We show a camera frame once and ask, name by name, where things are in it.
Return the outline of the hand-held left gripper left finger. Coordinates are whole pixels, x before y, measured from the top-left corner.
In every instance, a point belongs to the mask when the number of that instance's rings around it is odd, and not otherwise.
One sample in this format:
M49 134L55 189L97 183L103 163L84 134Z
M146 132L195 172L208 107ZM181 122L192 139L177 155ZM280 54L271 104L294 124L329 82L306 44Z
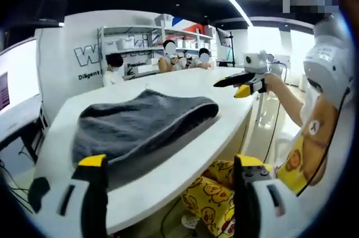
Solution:
M79 161L56 186L55 237L106 237L108 162L99 154Z

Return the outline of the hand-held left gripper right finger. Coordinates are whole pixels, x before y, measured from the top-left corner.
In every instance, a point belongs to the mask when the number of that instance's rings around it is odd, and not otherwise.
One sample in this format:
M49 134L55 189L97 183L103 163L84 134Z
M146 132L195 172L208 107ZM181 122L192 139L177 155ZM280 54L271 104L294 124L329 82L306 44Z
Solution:
M297 221L297 197L263 165L233 166L235 237L289 237Z

